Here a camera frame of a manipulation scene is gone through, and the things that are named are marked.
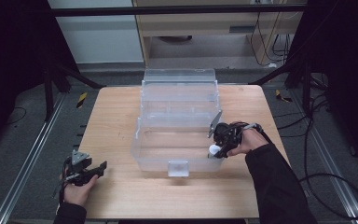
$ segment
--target transparent plastic box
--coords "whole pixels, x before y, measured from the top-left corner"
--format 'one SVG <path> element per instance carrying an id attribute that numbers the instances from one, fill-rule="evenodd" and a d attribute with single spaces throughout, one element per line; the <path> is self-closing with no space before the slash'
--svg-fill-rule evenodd
<path id="1" fill-rule="evenodd" d="M 131 154 L 141 170 L 188 176 L 220 169 L 223 159 L 208 156 L 220 111 L 213 69 L 146 69 L 140 109 Z"/>

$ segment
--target beige cabinet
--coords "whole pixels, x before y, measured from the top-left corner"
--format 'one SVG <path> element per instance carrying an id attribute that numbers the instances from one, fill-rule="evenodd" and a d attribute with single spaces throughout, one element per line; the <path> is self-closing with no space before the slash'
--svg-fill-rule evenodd
<path id="1" fill-rule="evenodd" d="M 300 3 L 279 0 L 274 4 Z M 135 7 L 248 5 L 251 0 L 132 0 Z M 277 34 L 294 34 L 301 12 L 204 13 L 174 15 L 139 15 L 136 17 L 145 65 L 148 65 L 153 36 L 177 35 L 252 35 L 255 57 L 267 63 L 266 52 Z"/>

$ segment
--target black sleeve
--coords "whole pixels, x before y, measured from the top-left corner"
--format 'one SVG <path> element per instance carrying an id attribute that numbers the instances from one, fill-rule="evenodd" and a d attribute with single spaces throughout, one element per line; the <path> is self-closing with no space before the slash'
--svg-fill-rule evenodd
<path id="1" fill-rule="evenodd" d="M 73 203 L 62 203 L 58 209 L 54 224 L 84 224 L 87 211 Z"/>
<path id="2" fill-rule="evenodd" d="M 317 223 L 296 175 L 273 144 L 245 157 L 255 182 L 261 224 Z"/>

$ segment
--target table top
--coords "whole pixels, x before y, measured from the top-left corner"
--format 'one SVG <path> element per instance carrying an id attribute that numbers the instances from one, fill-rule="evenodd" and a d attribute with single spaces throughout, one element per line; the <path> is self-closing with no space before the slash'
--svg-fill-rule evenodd
<path id="1" fill-rule="evenodd" d="M 287 159 L 259 86 L 219 85 L 223 120 L 257 122 Z M 107 161 L 104 176 L 89 195 L 88 218 L 250 218 L 258 217 L 253 179 L 238 155 L 213 173 L 168 177 L 145 172 L 131 155 L 140 114 L 141 87 L 100 90 L 79 151 L 92 157 L 90 168 Z"/>

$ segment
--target gray carpet floor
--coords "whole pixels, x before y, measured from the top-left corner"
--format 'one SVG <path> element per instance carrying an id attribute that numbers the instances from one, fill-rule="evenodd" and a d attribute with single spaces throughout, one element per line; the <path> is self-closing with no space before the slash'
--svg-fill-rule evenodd
<path id="1" fill-rule="evenodd" d="M 269 68 L 217 69 L 216 78 L 219 83 L 247 83 L 264 76 L 269 71 Z M 86 75 L 106 85 L 139 85 L 143 78 L 143 71 Z M 277 127 L 282 127 L 301 118 L 301 114 L 298 114 L 300 110 L 295 103 L 288 103 L 276 98 L 275 89 L 280 89 L 283 97 L 293 98 L 298 92 L 298 90 L 288 91 L 282 88 L 279 78 L 282 77 L 278 77 L 275 80 L 276 82 L 270 83 L 275 88 L 265 87 L 264 93 L 272 115 L 275 117 Z M 72 79 L 70 81 L 73 87 L 70 93 L 64 96 L 62 111 L 13 209 L 10 216 L 12 221 L 18 219 L 52 220 L 54 218 L 57 199 L 53 199 L 51 196 L 58 184 L 63 160 L 80 144 L 81 136 L 78 136 L 78 134 L 84 132 L 82 125 L 88 123 L 90 112 L 98 94 L 98 90 Z M 85 103 L 81 108 L 76 108 L 79 95 L 84 91 L 88 93 Z M 312 91 L 313 96 L 317 94 L 319 94 L 318 91 Z M 43 86 L 37 86 L 20 94 L 17 98 L 16 107 L 18 108 L 13 111 L 7 121 L 8 125 L 0 133 L 0 205 L 9 192 L 43 126 L 46 113 Z M 323 137 L 337 167 L 345 178 L 358 187 L 358 158 L 351 155 L 350 145 L 341 131 L 339 123 L 337 123 L 335 114 L 331 113 L 326 106 L 315 113 L 314 119 L 314 128 Z M 304 136 L 290 136 L 299 135 L 305 130 L 306 123 L 304 122 L 280 130 L 289 161 L 299 178 L 304 176 Z M 325 172 L 324 163 L 316 149 L 316 143 L 311 138 L 308 148 L 309 173 Z M 345 214 L 330 178 L 317 178 L 312 180 L 311 183 L 321 198 L 330 206 Z M 313 196 L 310 195 L 308 199 L 310 209 L 320 223 L 353 223 L 327 211 L 316 202 Z M 258 220 L 250 220 L 250 222 L 258 223 Z"/>

